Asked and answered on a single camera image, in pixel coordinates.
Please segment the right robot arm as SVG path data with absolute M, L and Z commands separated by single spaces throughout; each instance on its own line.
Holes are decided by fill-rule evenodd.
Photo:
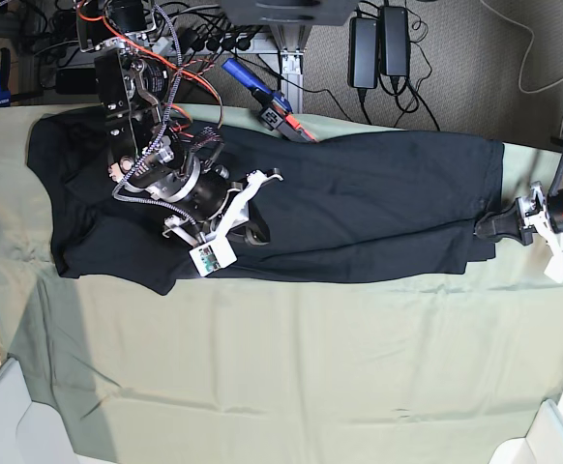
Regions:
M 252 196 L 281 173 L 231 180 L 218 161 L 224 148 L 221 127 L 190 131 L 191 116 L 175 102 L 181 81 L 215 90 L 189 71 L 180 51 L 166 58 L 149 43 L 157 18 L 166 16 L 162 8 L 152 1 L 77 1 L 74 10 L 81 50 L 96 54 L 113 198 L 167 210 L 165 231 L 192 247 L 216 235 L 267 245 L 270 232 Z

